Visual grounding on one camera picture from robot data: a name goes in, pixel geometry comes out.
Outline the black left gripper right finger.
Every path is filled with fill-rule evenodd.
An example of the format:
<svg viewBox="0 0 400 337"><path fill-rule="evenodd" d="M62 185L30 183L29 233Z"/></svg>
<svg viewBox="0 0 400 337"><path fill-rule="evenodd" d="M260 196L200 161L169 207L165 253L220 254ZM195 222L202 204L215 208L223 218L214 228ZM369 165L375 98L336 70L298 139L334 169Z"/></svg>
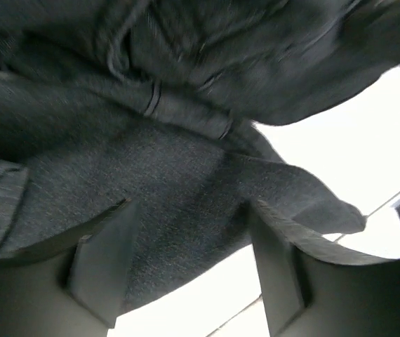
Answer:
<svg viewBox="0 0 400 337"><path fill-rule="evenodd" d="M330 242L261 201L248 223L271 336L400 336L400 259Z"/></svg>

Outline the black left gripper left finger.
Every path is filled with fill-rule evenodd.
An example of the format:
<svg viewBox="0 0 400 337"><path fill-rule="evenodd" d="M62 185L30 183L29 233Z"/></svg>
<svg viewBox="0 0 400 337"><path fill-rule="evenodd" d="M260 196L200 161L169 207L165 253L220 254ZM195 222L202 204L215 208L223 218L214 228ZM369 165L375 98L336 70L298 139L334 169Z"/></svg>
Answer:
<svg viewBox="0 0 400 337"><path fill-rule="evenodd" d="M139 212L126 200L0 258L0 336L106 336L126 292Z"/></svg>

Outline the black trousers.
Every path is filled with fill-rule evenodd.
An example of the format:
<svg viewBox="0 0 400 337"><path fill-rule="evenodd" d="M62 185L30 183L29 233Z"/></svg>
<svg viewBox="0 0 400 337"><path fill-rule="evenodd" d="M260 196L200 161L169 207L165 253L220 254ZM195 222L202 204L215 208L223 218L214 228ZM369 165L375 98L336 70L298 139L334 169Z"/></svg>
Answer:
<svg viewBox="0 0 400 337"><path fill-rule="evenodd" d="M0 259L141 205L120 313L249 243L251 199L321 234L361 212L255 123L336 107L400 65L400 1L0 1Z"/></svg>

